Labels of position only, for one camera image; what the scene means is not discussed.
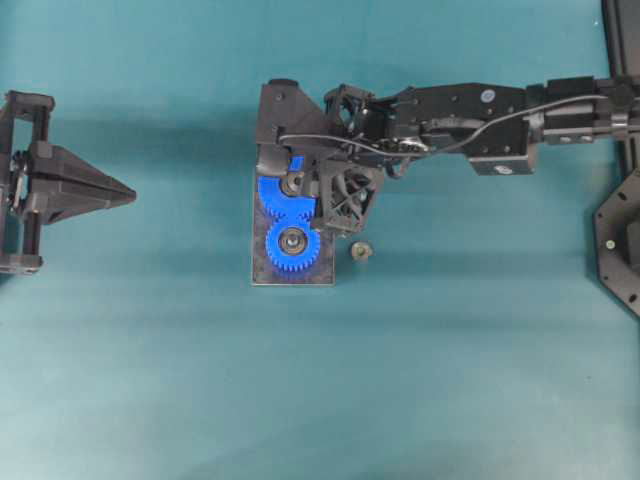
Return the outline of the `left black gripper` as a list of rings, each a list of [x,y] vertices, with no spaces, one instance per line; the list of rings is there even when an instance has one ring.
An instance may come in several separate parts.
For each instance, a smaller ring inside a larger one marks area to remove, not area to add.
[[[51,96],[10,90],[1,106],[1,231],[12,215],[23,225],[22,250],[12,253],[1,243],[3,274],[34,274],[43,264],[39,254],[41,227],[97,210],[133,203],[137,193],[82,160],[70,150],[48,143]],[[29,150],[13,148],[15,122],[32,125]],[[31,193],[30,175],[94,187],[107,193],[96,198],[71,193]]]

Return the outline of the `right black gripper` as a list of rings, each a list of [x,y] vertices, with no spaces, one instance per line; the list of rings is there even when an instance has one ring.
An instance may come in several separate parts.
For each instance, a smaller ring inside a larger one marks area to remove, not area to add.
[[[262,86],[256,121],[259,173],[292,171],[292,195],[319,199],[319,164],[353,163],[379,169],[384,178],[400,151],[384,137],[387,104],[373,93],[341,85],[315,103],[293,80]]]

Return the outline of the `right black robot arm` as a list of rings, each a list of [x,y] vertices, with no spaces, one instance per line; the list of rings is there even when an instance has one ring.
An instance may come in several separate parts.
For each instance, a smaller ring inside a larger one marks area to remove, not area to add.
[[[461,154],[480,175],[528,175],[537,147],[639,132],[639,80],[556,79],[524,88],[409,87],[379,97],[350,85],[314,102],[293,80],[261,91],[257,196],[274,219],[336,235],[360,232],[386,178]]]

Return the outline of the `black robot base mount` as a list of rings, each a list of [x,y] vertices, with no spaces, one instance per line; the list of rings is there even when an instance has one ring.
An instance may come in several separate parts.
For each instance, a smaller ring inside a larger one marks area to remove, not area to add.
[[[599,280],[639,316],[639,169],[601,204],[593,216]]]

